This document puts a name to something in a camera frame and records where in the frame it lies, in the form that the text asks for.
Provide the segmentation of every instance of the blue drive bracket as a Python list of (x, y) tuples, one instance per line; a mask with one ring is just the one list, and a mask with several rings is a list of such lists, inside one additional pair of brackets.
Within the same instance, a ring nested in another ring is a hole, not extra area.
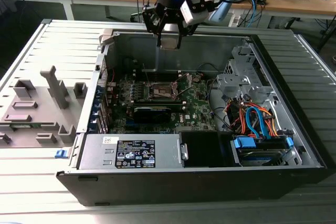
[(256, 148), (256, 142), (253, 137), (239, 136), (234, 139), (235, 147), (238, 148)]

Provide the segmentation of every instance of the warning label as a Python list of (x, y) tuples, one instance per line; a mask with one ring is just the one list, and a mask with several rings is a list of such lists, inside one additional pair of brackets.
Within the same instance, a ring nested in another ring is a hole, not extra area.
[(115, 166), (155, 168), (155, 140), (118, 141)]

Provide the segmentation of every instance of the table leg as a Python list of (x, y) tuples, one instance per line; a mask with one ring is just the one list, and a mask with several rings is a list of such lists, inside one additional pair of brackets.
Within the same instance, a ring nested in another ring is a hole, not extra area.
[(105, 7), (105, 16), (106, 16), (106, 18), (111, 17), (110, 6), (105, 5), (104, 7)]
[(15, 2), (16, 1), (7, 1), (6, 3), (6, 6), (8, 6), (8, 8), (13, 12), (17, 12), (17, 8), (16, 8), (16, 5), (15, 5)]
[(62, 4), (65, 11), (65, 15), (67, 16), (67, 20), (75, 20), (71, 8), (71, 0), (65, 0), (62, 2)]
[(319, 53), (322, 50), (322, 48), (325, 46), (325, 44), (328, 42), (331, 36), (333, 36), (335, 33), (336, 33), (336, 26), (334, 26), (334, 28), (330, 32), (328, 32), (328, 34), (325, 35), (324, 38), (321, 40), (316, 49), (317, 53)]

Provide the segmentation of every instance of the red wire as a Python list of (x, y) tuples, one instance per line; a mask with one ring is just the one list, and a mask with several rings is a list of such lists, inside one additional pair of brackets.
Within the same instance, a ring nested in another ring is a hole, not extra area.
[(230, 127), (233, 126), (238, 120), (240, 120), (240, 118), (237, 118), (237, 119), (230, 125)]
[(112, 68), (112, 71), (113, 71), (113, 76), (112, 76), (112, 81), (111, 82), (114, 81), (114, 68)]

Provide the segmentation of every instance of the gray slotted surface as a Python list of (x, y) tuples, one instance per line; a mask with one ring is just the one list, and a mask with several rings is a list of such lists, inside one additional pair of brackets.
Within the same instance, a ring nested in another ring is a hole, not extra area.
[[(98, 39), (98, 33), (103, 28), (125, 29), (144, 31), (140, 24), (121, 24), (105, 22), (81, 22), (54, 20), (49, 28), (43, 33), (43, 42), (48, 42), (47, 38), (71, 39)], [(260, 29), (227, 29), (227, 28), (199, 28), (197, 32), (213, 30), (218, 33), (231, 34), (258, 34), (262, 41), (272, 45), (284, 45), (284, 41), (291, 43), (292, 47), (298, 47), (298, 51), (281, 51), (279, 47), (274, 51), (274, 57), (294, 56), (296, 53), (313, 62), (313, 57), (301, 50), (296, 37), (291, 31), (282, 30), (260, 30)], [(83, 55), (65, 55), (62, 61), (57, 61), (60, 57), (54, 57), (54, 61), (61, 64), (64, 71), (71, 62), (74, 65), (82, 62), (94, 64), (87, 59), (94, 59), (90, 50), (83, 50)], [(33, 66), (33, 61), (25, 62), (26, 69)], [(303, 95), (309, 92), (310, 95), (318, 97), (319, 93), (334, 95), (336, 86), (331, 85), (333, 81), (326, 78), (327, 82), (298, 83), (294, 77), (317, 77), (328, 76), (321, 66), (315, 61), (312, 63), (288, 63), (278, 61), (276, 65), (280, 72), (288, 80), (292, 91), (298, 97), (301, 105), (311, 120), (317, 125), (323, 126), (325, 120), (334, 120), (333, 111), (334, 100), (323, 100), (322, 97), (316, 102)], [(330, 125), (329, 129), (319, 128), (317, 130), (321, 139), (330, 148), (331, 154), (336, 158), (334, 151), (336, 146), (336, 128)], [(279, 200), (256, 200), (256, 201), (230, 201), (209, 204), (178, 204), (164, 206), (118, 206), (118, 207), (84, 207), (80, 205), (74, 196), (55, 178), (54, 172), (61, 169), (67, 160), (55, 160), (53, 155), (55, 149), (15, 149), (0, 150), (0, 221), (15, 221), (20, 223), (51, 223), (50, 220), (60, 223), (234, 223), (234, 224), (302, 224), (302, 223), (336, 223), (336, 177), (332, 176), (322, 181), (318, 185), (306, 185), (297, 188), (293, 192), (285, 195)], [(253, 181), (246, 182), (247, 186), (253, 189)]]

